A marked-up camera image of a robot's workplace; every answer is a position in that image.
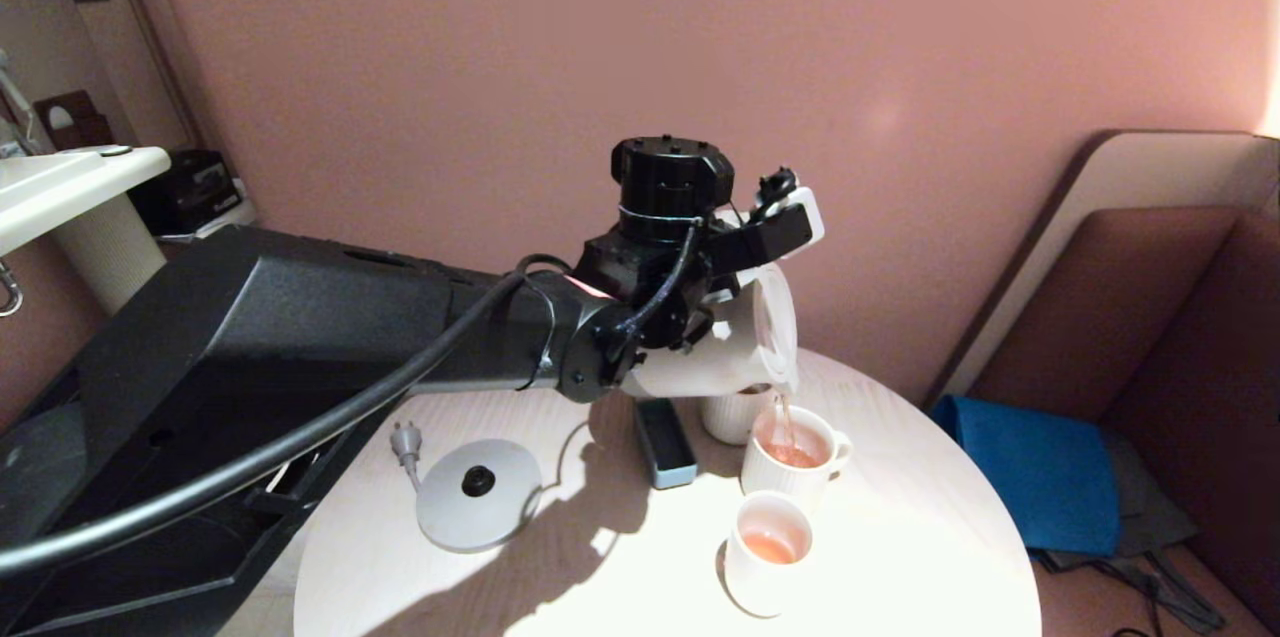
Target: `round table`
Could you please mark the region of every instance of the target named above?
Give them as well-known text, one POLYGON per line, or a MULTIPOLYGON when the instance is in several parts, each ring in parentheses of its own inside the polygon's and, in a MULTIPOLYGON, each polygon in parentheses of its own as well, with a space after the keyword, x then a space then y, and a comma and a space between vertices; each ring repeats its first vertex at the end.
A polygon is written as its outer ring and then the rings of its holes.
POLYGON ((556 391, 407 400, 311 518, 294 633, 1039 633, 1027 553, 968 455, 908 400, 809 350, 796 404, 845 431, 854 455, 814 514, 803 601, 773 619, 741 611, 721 574, 742 500, 742 448, 703 431, 696 400, 676 403, 700 475, 655 491, 630 397, 593 405, 556 391), (389 446, 397 420, 422 427, 420 473, 480 437, 525 445, 548 486, 538 515, 480 554, 431 545, 389 446))

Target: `white cup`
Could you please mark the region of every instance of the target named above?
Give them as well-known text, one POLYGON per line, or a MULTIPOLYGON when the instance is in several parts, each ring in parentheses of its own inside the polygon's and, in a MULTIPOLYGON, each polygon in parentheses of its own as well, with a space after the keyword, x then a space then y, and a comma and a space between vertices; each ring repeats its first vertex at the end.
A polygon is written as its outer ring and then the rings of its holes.
POLYGON ((773 459, 764 452, 762 437, 772 441, 774 434, 782 435, 778 423, 782 420, 782 405, 774 405, 755 417, 751 427, 751 441, 746 445, 742 460, 742 492, 774 490, 790 495, 808 514, 813 514, 822 501, 823 491, 832 473, 840 472, 852 454, 852 443, 845 432, 837 432, 818 417, 799 405, 791 408, 791 423, 796 432, 796 446, 820 460, 817 467, 791 467, 773 459))
POLYGON ((755 414, 773 403, 777 391, 759 382, 736 395, 704 397, 700 407, 708 435, 726 445, 745 445, 751 437, 755 414))
POLYGON ((724 586, 741 609, 758 617, 781 614, 805 588, 812 551, 813 526, 795 500, 781 492, 748 495, 724 549, 724 586), (773 547, 768 554, 782 553, 787 560, 772 562, 748 546, 759 546, 762 537, 773 547))

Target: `cup handle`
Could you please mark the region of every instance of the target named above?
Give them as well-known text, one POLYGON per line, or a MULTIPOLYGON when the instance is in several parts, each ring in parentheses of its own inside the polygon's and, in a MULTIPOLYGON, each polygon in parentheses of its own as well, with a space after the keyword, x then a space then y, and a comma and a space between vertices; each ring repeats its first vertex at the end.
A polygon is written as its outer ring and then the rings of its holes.
POLYGON ((833 431, 836 436, 836 457, 831 460, 831 472, 835 475, 845 468, 849 463, 849 458, 854 454, 854 443, 850 441, 849 435, 845 432, 833 431))

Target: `blue cushion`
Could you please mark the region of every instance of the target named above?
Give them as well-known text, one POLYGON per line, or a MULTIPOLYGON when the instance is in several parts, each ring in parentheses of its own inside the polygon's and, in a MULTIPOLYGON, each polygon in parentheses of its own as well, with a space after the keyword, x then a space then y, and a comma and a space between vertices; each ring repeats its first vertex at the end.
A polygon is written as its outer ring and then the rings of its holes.
POLYGON ((943 397, 933 420, 992 487, 1030 549, 1111 556, 1120 504, 1092 423, 969 397, 943 397))

